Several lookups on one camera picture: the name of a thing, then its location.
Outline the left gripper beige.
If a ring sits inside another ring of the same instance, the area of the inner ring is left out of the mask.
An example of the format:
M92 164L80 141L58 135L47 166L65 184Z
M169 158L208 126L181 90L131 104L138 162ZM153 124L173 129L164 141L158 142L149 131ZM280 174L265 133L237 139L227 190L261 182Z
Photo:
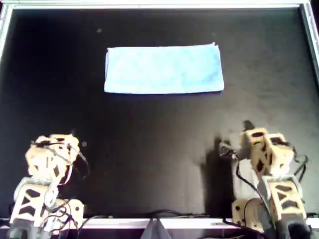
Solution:
M55 155L70 156L79 151L79 140L72 134L51 134L40 136L31 143L36 148L43 148L52 151Z

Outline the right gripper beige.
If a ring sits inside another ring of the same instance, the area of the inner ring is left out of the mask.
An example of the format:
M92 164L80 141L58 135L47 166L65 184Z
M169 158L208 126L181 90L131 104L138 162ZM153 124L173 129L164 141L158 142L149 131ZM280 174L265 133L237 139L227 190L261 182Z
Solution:
M256 155L262 154L267 134L268 131L264 127L255 127L250 120L244 120L239 158L253 159Z

